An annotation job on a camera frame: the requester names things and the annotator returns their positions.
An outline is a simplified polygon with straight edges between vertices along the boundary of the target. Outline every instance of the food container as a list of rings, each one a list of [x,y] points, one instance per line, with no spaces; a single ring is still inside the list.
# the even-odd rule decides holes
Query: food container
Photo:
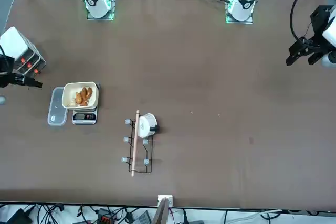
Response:
[[[82,88],[92,88],[92,96],[87,106],[74,106],[76,92],[80,93]],[[62,106],[69,110],[91,110],[98,106],[99,90],[94,82],[72,82],[64,86]]]

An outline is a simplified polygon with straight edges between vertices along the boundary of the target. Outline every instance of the plastic container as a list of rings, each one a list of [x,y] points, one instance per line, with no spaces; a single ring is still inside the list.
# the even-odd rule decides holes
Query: plastic container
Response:
[[[92,88],[92,96],[87,106],[74,106],[76,92],[80,93],[83,88]],[[99,90],[97,85],[90,82],[72,82],[64,86],[62,106],[69,110],[91,110],[98,106]]]
[[[56,87],[51,95],[48,113],[48,124],[62,126],[67,121],[68,109],[62,106],[63,87]]]

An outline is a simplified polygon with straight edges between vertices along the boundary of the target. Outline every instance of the floor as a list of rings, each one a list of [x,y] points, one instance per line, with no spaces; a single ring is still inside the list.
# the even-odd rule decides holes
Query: floor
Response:
[[[8,221],[8,219],[19,209],[24,209],[27,205],[8,205],[0,209],[0,221]],[[33,224],[37,222],[37,213],[40,206],[35,207],[32,212],[30,213],[29,217],[32,219]],[[58,221],[59,224],[66,223],[84,223],[82,216],[77,216],[77,211],[79,206],[66,206],[64,211],[60,213],[59,211],[55,211],[55,214],[52,216]],[[113,211],[117,208],[110,207],[110,210]],[[128,212],[134,210],[134,208],[128,208]],[[156,209],[153,208],[140,208],[136,210],[133,214],[134,219],[139,217],[145,211],[148,211],[151,220],[155,215]],[[168,217],[167,224],[177,224],[183,222],[183,211],[182,209],[175,209],[172,208],[172,215],[170,214]],[[45,211],[41,210],[39,215],[39,220],[41,223],[42,217],[44,216]],[[97,215],[89,208],[83,208],[83,214],[87,221],[91,220],[92,222],[97,219]],[[225,211],[223,210],[194,210],[194,209],[187,209],[186,210],[187,218],[190,223],[196,224],[204,223],[204,224],[224,224],[224,215]],[[254,212],[236,212],[236,211],[229,211],[227,214],[226,223],[232,223],[231,220],[248,217],[254,214]],[[240,223],[260,223],[260,224],[267,224],[268,221],[261,218],[261,216],[257,216],[252,220],[249,221],[240,221]],[[323,217],[323,216],[310,216],[310,215],[291,215],[291,214],[282,214],[278,218],[271,220],[272,224],[334,224],[335,217]]]

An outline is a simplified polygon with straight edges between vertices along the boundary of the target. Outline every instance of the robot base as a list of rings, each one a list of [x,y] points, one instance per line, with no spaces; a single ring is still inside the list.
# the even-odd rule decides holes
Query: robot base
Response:
[[[111,10],[108,11],[103,17],[101,18],[94,18],[89,12],[87,16],[87,20],[107,20],[107,21],[113,21],[116,11],[116,0],[107,0],[108,5],[111,6]]]
[[[253,24],[253,13],[252,15],[245,21],[241,22],[241,21],[237,21],[235,20],[230,13],[228,12],[228,10],[231,8],[231,2],[233,0],[229,0],[230,3],[225,3],[225,23],[231,24],[231,23],[235,23],[235,24]]]

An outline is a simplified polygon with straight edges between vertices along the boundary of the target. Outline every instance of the clear plastic lid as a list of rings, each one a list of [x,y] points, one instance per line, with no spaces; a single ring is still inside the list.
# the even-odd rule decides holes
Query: clear plastic lid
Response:
[[[51,95],[48,113],[48,124],[51,126],[62,126],[67,121],[68,109],[62,106],[64,87],[56,87]]]

